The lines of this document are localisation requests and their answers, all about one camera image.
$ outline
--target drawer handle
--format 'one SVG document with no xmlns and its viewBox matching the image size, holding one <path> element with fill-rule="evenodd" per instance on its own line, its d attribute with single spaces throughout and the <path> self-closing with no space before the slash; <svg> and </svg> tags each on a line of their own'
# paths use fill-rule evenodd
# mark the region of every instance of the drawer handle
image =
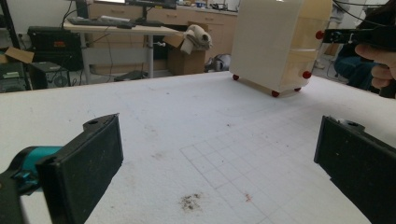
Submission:
<svg viewBox="0 0 396 224">
<path fill-rule="evenodd" d="M 124 12 L 125 12 L 125 10 L 122 10 L 122 9 L 114 9 L 114 8 L 111 8 L 111 11 L 114 12 L 114 13 L 124 13 Z"/>
</svg>

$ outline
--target white desk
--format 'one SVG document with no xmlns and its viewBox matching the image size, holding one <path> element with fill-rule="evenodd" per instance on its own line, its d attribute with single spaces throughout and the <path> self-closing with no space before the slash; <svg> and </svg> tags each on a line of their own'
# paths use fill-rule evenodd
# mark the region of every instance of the white desk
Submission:
<svg viewBox="0 0 396 224">
<path fill-rule="evenodd" d="M 228 72 L 5 93 L 0 171 L 25 147 L 63 146 L 120 113 L 124 162 L 87 223 L 366 224 L 313 162 L 321 117 L 396 146 L 395 112 L 394 100 L 318 77 L 273 98 Z M 42 193 L 23 201 L 32 224 L 50 223 Z"/>
<path fill-rule="evenodd" d="M 90 64 L 103 63 L 148 63 L 148 77 L 153 77 L 153 36 L 154 35 L 173 35 L 176 30 L 166 27 L 147 27 L 136 26 L 132 29 L 119 29 L 117 27 L 105 26 L 81 26 L 73 25 L 69 22 L 64 23 L 64 29 L 74 33 L 80 33 L 82 59 L 84 62 L 84 73 L 87 84 L 91 82 Z M 99 33 L 111 35 L 146 35 L 148 45 L 142 49 L 101 49 L 87 48 L 85 34 Z"/>
</svg>

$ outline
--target dark pants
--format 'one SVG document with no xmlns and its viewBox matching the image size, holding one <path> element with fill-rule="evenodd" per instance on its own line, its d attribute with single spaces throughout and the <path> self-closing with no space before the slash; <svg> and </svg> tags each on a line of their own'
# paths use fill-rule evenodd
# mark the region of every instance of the dark pants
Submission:
<svg viewBox="0 0 396 224">
<path fill-rule="evenodd" d="M 348 79 L 348 86 L 367 91 L 371 87 L 371 70 L 375 65 L 376 63 L 362 62 L 361 57 L 338 57 L 334 69 Z"/>
</svg>

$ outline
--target keyboard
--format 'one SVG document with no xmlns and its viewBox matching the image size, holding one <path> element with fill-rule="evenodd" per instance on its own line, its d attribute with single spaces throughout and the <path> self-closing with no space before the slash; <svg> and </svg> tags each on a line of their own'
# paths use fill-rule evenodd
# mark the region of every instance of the keyboard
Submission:
<svg viewBox="0 0 396 224">
<path fill-rule="evenodd" d="M 135 27 L 130 21 L 110 21 L 110 20 L 95 20 L 95 19 L 67 19 L 73 25 L 87 25 L 87 26 L 130 26 Z"/>
</svg>

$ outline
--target human hand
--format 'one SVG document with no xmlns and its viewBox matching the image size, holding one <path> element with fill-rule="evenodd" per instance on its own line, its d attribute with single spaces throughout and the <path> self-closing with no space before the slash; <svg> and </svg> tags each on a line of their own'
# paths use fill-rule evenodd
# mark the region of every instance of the human hand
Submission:
<svg viewBox="0 0 396 224">
<path fill-rule="evenodd" d="M 375 49 L 363 44 L 359 44 L 355 51 L 363 58 L 381 63 L 372 70 L 374 87 L 379 89 L 386 87 L 391 80 L 396 79 L 396 52 Z"/>
</svg>

